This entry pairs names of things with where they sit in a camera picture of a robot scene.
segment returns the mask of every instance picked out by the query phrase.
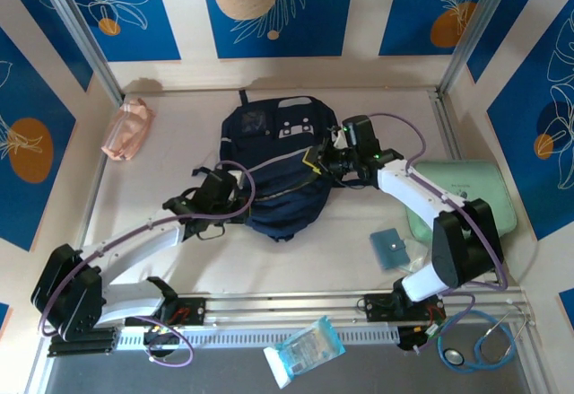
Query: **stethoscope chest piece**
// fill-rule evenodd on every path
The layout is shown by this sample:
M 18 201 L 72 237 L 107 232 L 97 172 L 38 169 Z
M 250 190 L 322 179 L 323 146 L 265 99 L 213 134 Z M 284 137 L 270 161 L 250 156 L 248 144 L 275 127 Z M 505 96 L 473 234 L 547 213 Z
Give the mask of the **stethoscope chest piece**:
M 456 349 L 445 349 L 443 351 L 443 355 L 445 356 L 445 359 L 452 365 L 459 366 L 465 363 L 465 358 Z

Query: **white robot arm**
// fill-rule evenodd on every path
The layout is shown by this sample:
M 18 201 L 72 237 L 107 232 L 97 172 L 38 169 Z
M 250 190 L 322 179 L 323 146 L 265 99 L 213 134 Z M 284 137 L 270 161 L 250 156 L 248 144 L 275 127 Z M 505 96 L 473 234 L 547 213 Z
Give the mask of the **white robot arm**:
M 455 289 L 493 269 L 483 241 L 474 232 L 469 237 L 463 234 L 470 229 L 465 220 L 467 216 L 478 225 L 488 246 L 502 260 L 488 204 L 480 199 L 466 201 L 447 192 L 410 169 L 399 153 L 381 150 L 368 117 L 349 118 L 343 125 L 340 134 L 344 134 L 346 147 L 335 147 L 332 141 L 325 141 L 309 149 L 304 162 L 320 174 L 339 178 L 348 172 L 357 172 L 365 183 L 411 208 L 433 230 L 431 263 L 394 284 L 391 295 L 395 315 L 404 315 L 417 303 L 431 297 L 436 299 L 436 294 Z M 32 303 L 64 340 L 80 338 L 96 324 L 112 320 L 159 314 L 169 317 L 178 309 L 178 297 L 161 279 L 149 278 L 136 285 L 112 285 L 112 281 L 153 253 L 199 235 L 210 224 L 223 227 L 222 219 L 226 215 L 229 217 L 238 206 L 247 204 L 245 199 L 230 199 L 234 190 L 237 190 L 237 180 L 233 175 L 223 170 L 210 171 L 191 199 L 187 198 L 190 192 L 186 191 L 163 205 L 164 210 L 170 210 L 175 216 L 161 226 L 154 227 L 154 219 L 150 218 L 135 228 L 142 230 L 147 225 L 149 231 L 145 234 L 130 240 L 125 240 L 125 234 L 119 234 L 83 249 L 83 254 L 92 254 L 86 260 L 68 245 L 56 249 L 34 290 Z M 196 219 L 193 214 L 219 216 Z M 103 272 L 99 267 L 86 264 L 116 241 L 120 244 Z M 65 279 L 69 285 L 55 298 L 55 290 Z

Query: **white floor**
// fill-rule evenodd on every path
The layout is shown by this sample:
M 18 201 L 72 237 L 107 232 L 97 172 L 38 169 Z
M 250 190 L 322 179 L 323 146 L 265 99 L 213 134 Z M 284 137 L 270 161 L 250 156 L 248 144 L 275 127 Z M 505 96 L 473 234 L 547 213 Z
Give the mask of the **white floor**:
M 403 115 L 424 133 L 429 145 L 425 158 L 447 159 L 426 91 L 305 90 L 248 96 L 256 100 L 297 94 L 319 98 L 339 120 L 376 111 Z M 239 105 L 236 92 L 189 92 L 144 100 L 157 112 L 149 139 L 132 161 L 107 163 L 87 243 L 143 222 L 168 198 L 199 185 L 203 178 L 191 178 L 191 171 L 199 165 L 213 167 L 221 123 Z M 418 138 L 405 125 L 387 118 L 373 121 L 381 147 L 393 147 L 406 157 L 419 151 Z M 230 225 L 220 239 L 189 239 L 134 266 L 118 280 L 131 283 L 161 276 L 178 293 L 386 288 L 402 275 L 379 267 L 369 235 L 388 228 L 411 238 L 404 207 L 392 197 L 375 189 L 334 189 L 319 219 L 292 241 L 275 243 L 248 227 Z

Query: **stethoscope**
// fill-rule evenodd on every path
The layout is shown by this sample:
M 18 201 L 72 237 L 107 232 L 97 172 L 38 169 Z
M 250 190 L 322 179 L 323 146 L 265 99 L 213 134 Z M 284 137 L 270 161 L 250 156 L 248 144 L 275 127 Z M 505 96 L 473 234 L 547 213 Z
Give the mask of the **stethoscope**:
M 492 327 L 486 330 L 484 335 L 480 337 L 476 342 L 476 344 L 474 345 L 474 358 L 476 362 L 475 363 L 466 362 L 464 356 L 454 348 L 448 348 L 443 350 L 442 337 L 439 337 L 437 340 L 437 348 L 439 349 L 440 360 L 450 370 L 458 373 L 472 373 L 478 370 L 496 370 L 502 367 L 503 365 L 507 364 L 510 360 L 512 360 L 512 358 L 514 358 L 514 355 L 517 352 L 517 345 L 516 345 L 517 338 L 520 336 L 520 333 L 522 333 L 522 330 L 529 322 L 529 318 L 524 313 L 524 311 L 520 309 L 515 303 L 509 302 L 509 304 L 514 306 L 520 312 L 523 318 L 522 325 L 520 326 L 520 329 L 518 330 L 515 336 L 512 336 L 512 333 L 510 332 L 510 329 L 507 326 L 501 325 L 502 322 L 512 313 L 512 311 L 509 311 L 502 318 L 496 320 L 496 318 L 492 317 L 488 313 L 484 313 L 483 311 L 472 310 L 469 311 L 469 313 L 473 313 L 476 316 L 480 316 L 481 318 L 484 318 L 485 320 L 488 320 L 490 323 L 493 324 Z M 443 326 L 443 329 L 447 328 L 448 324 L 452 323 L 453 320 L 457 320 L 457 318 L 453 317 L 449 321 L 447 321 Z M 497 328 L 502 330 L 502 332 L 508 337 L 510 345 L 503 355 L 499 356 L 495 360 L 490 360 L 483 353 L 483 343 L 486 341 L 488 336 Z

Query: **plastic package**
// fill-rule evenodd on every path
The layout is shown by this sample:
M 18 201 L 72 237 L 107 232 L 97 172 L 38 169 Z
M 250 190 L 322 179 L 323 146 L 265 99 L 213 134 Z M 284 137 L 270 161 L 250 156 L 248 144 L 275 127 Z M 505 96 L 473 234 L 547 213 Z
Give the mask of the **plastic package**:
M 324 316 L 283 343 L 266 347 L 263 352 L 279 388 L 282 389 L 295 377 L 345 351 L 335 329 Z
M 125 102 L 106 129 L 101 150 L 114 161 L 132 159 L 140 150 L 155 113 L 141 99 Z
M 404 239 L 403 242 L 406 246 L 406 254 L 410 260 L 407 264 L 403 264 L 398 268 L 410 275 L 419 271 L 427 263 L 429 248 L 415 240 Z

